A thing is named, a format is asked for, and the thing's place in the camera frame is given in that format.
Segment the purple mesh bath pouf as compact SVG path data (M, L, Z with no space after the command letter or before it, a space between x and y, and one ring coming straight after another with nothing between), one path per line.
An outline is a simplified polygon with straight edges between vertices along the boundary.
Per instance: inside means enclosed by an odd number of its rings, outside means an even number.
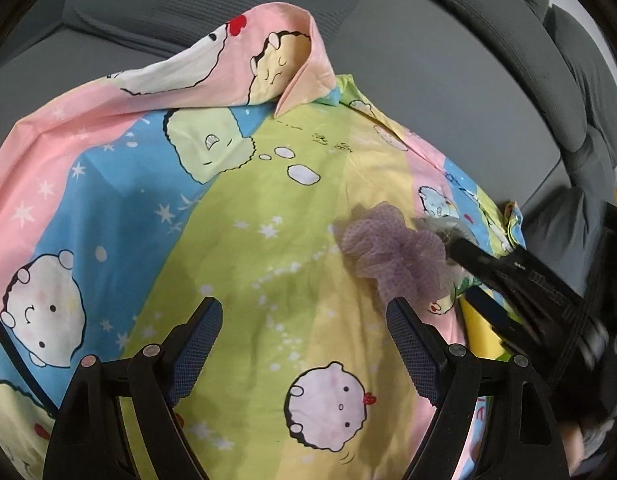
M357 278L374 286L382 304L401 297L425 311L451 293L456 273L447 263L442 238L409 228L404 214L386 202L352 221L339 245Z

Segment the yellow sponge block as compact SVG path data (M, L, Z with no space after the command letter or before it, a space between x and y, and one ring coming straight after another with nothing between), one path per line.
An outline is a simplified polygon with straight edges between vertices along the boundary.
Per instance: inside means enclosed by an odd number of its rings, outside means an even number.
M465 296L460 298L459 304L471 352L482 359L508 361L511 354L503 348L501 339L485 318L472 307Z

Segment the colourful cartoon bed sheet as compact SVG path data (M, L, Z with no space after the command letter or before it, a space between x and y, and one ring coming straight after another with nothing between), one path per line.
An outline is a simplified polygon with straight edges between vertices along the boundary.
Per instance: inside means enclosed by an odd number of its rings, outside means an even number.
M176 415L214 479L397 479L434 410L339 240L386 202L523 243L465 171L331 67L314 18L265 3L191 48L58 96L0 148L0 322L54 402L206 297L224 322Z

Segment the grey sofa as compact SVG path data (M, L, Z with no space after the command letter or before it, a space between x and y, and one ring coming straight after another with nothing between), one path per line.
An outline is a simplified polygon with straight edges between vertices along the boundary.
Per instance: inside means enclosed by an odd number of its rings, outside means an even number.
M35 0L0 47L0 146L55 96L260 3L316 18L340 74L448 155L583 290L617 169L617 58L577 0Z

